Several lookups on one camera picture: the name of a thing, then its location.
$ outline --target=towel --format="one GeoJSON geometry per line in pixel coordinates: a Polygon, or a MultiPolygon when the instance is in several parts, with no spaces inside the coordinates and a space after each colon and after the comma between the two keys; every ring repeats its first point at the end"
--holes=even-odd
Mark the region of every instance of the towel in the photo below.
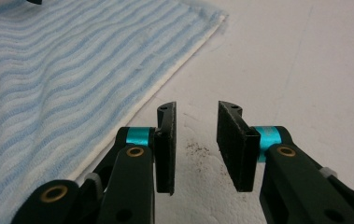
{"type": "Polygon", "coordinates": [[[0,223],[77,178],[224,17],[177,0],[0,0],[0,223]]]}

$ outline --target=cyan band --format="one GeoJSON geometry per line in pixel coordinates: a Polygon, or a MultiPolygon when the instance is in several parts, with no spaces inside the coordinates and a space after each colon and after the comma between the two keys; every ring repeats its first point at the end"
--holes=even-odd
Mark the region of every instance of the cyan band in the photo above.
{"type": "Polygon", "coordinates": [[[258,162],[265,162],[266,157],[264,156],[264,153],[271,145],[282,143],[281,136],[279,135],[278,129],[274,126],[258,126],[254,128],[261,134],[261,154],[258,162]]]}
{"type": "Polygon", "coordinates": [[[126,143],[148,147],[149,130],[148,127],[129,128],[126,143]]]}

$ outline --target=white table surface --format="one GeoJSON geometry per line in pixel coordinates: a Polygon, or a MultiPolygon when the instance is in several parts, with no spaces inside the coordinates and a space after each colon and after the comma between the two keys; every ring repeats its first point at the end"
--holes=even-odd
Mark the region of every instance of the white table surface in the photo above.
{"type": "Polygon", "coordinates": [[[265,223],[252,193],[237,193],[216,143],[218,101],[249,126],[281,125],[354,189],[354,1],[208,0],[229,17],[138,112],[177,101],[176,193],[156,194],[157,223],[265,223]]]}

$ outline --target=white towel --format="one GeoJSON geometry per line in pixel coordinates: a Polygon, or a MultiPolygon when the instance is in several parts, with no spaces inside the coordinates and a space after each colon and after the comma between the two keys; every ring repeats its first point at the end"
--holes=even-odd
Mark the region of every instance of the white towel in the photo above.
{"type": "Polygon", "coordinates": [[[223,19],[177,0],[0,1],[0,223],[75,179],[223,19]]]}

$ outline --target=brass screw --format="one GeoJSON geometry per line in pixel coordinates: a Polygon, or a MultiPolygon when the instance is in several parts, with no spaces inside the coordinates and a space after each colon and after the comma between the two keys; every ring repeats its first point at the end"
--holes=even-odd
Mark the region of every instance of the brass screw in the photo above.
{"type": "Polygon", "coordinates": [[[144,148],[142,147],[132,147],[127,150],[127,155],[129,157],[140,157],[144,154],[144,148]]]}
{"type": "Polygon", "coordinates": [[[68,192],[68,188],[65,185],[57,185],[47,189],[40,196],[40,201],[43,203],[54,203],[62,199],[68,192]]]}
{"type": "Polygon", "coordinates": [[[279,147],[277,149],[277,152],[283,156],[286,156],[286,157],[296,156],[296,152],[293,149],[288,148],[288,147],[279,147]]]}

